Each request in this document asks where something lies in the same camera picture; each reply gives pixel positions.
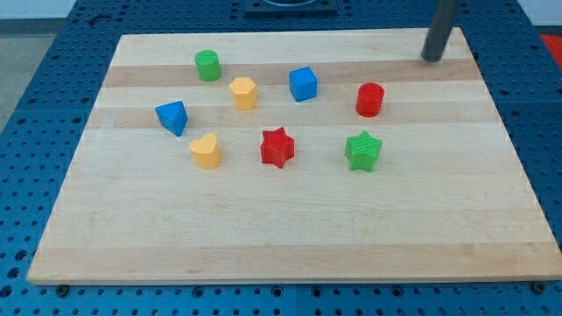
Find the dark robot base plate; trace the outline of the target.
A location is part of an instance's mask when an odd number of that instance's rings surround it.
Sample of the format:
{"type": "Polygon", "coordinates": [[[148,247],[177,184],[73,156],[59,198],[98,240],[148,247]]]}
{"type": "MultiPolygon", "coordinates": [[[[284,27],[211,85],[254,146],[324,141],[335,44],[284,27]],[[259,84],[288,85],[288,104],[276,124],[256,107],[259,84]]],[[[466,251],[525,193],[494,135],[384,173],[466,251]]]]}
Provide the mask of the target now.
{"type": "Polygon", "coordinates": [[[246,15],[336,13],[338,10],[337,0],[243,0],[242,2],[246,15]]]}

